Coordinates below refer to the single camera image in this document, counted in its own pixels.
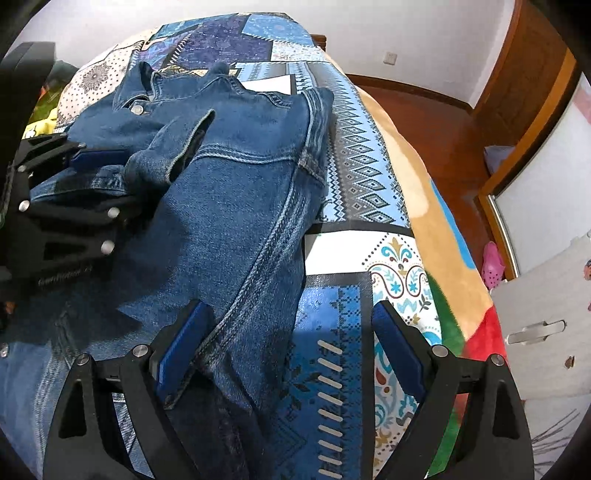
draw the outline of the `wooden floor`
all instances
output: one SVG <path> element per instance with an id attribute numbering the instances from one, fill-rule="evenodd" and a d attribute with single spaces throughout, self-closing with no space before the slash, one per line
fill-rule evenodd
<path id="1" fill-rule="evenodd" d="M 484 145 L 470 115 L 436 100 L 377 87 L 362 89 L 388 112 L 398 131 L 421 155 L 480 270 L 482 250 L 492 239 L 476 194 L 489 177 Z"/>

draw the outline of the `pink shoe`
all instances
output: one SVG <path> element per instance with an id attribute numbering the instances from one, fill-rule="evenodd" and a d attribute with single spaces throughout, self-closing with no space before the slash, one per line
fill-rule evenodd
<path id="1" fill-rule="evenodd" d="M 494 242 L 488 242 L 485 245 L 483 258 L 484 263 L 480 274 L 486 288 L 491 290 L 501 283 L 505 272 L 505 264 Z"/>

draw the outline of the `wall outlet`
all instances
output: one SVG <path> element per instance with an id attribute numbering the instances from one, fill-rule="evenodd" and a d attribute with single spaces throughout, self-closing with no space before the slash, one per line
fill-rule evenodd
<path id="1" fill-rule="evenodd" d="M 396 63 L 396 58 L 398 58 L 398 55 L 391 51 L 387 51 L 386 55 L 384 55 L 384 63 L 394 65 Z"/>

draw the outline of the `patchwork bedspread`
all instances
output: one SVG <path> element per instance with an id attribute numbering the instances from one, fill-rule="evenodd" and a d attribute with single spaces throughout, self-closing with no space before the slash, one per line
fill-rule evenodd
<path id="1" fill-rule="evenodd" d="M 225 61 L 243 82 L 289 74 L 297 92 L 334 92 L 328 191 L 305 238 L 308 277 L 280 392 L 275 478 L 375 477 L 417 403 L 371 330 L 373 304 L 389 300 L 431 344 L 456 355 L 505 353 L 492 300 L 421 158 L 308 32 L 276 13 L 185 20 L 128 38 L 75 75 L 56 131 L 141 60 L 196 75 Z M 462 413 L 459 400 L 431 474 L 445 466 Z"/>

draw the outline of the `denim jacket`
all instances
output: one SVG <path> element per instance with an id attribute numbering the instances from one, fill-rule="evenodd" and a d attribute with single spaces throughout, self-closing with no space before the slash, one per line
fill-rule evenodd
<path id="1" fill-rule="evenodd" d="M 149 343 L 195 298 L 215 322 L 191 365 L 200 375 L 186 377 L 169 418 L 205 478 L 262 478 L 271 467 L 265 442 L 303 284 L 301 239 L 323 197 L 333 94 L 251 92 L 227 72 L 165 76 L 138 64 L 69 131 L 128 159 L 73 164 L 33 192 L 67 202 L 162 195 L 147 228 L 116 246 L 109 280 L 38 294 L 0 334 L 10 351 L 0 359 L 0 423 L 38 475 L 76 355 L 100 360 Z M 125 430 L 125 405 L 118 411 Z"/>

